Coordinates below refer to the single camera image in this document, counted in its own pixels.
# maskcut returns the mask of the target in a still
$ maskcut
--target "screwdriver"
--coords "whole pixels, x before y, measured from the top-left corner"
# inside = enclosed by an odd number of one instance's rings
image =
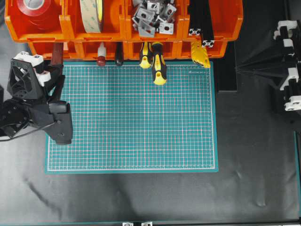
[[[105,57],[107,55],[107,49],[104,46],[104,43],[101,42],[98,50],[97,50],[97,65],[100,67],[104,67],[105,66]]]
[[[117,42],[116,52],[115,52],[115,64],[119,67],[123,65],[124,57],[123,57],[123,47],[122,42]]]
[[[167,81],[167,67],[163,58],[163,44],[161,42],[154,42],[153,49],[153,65],[152,78],[156,85],[164,85]]]
[[[141,68],[149,68],[152,64],[152,51],[151,51],[151,44],[146,42],[142,43],[140,54],[139,54],[139,65]]]

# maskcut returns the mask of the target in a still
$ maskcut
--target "cutting mat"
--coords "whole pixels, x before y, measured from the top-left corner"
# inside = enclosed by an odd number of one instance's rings
[[[46,173],[218,171],[212,69],[167,63],[167,83],[156,86],[137,62],[64,65],[73,140],[47,137]]]

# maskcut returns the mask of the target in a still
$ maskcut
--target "black cable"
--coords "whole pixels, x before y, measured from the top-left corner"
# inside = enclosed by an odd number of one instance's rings
[[[18,139],[18,138],[21,138],[21,137],[25,137],[25,136],[27,136],[27,135],[30,135],[31,133],[35,133],[35,132],[38,132],[38,131],[40,131],[40,130],[46,129],[46,128],[50,127],[50,126],[53,126],[55,123],[56,123],[56,121],[53,122],[53,123],[51,123],[51,124],[49,124],[49,125],[43,126],[43,127],[41,127],[41,128],[35,129],[35,130],[33,130],[33,131],[30,131],[30,132],[28,132],[28,133],[24,133],[24,134],[22,134],[22,135],[19,135],[19,136],[10,138],[10,139],[6,139],[6,140],[0,140],[0,142],[7,142],[7,141],[11,141],[11,140]]]

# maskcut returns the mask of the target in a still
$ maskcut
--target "tool handle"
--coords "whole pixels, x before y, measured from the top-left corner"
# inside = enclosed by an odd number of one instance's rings
[[[105,66],[105,57],[107,55],[107,48],[104,46],[104,43],[100,43],[97,50],[97,65],[100,67]]]
[[[154,42],[153,49],[153,65],[152,76],[156,85],[164,85],[167,81],[167,67],[163,58],[163,44],[161,42]]]
[[[63,42],[55,42],[53,43],[53,50],[52,50],[52,58],[51,58],[51,65],[62,65],[63,64]]]
[[[143,42],[140,50],[139,55],[139,65],[141,68],[149,68],[152,64],[152,50],[151,50],[151,44],[148,42]]]
[[[122,42],[117,42],[116,52],[115,52],[115,64],[119,67],[123,65],[124,57],[123,57],[123,48]]]

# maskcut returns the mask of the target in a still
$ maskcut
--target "roll of tape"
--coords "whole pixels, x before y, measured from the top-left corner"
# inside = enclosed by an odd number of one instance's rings
[[[59,26],[59,8],[54,0],[17,0],[19,10],[40,30]]]
[[[27,16],[44,15],[50,8],[52,0],[17,0],[19,10]]]
[[[85,31],[100,33],[103,21],[103,0],[80,0],[79,2]]]

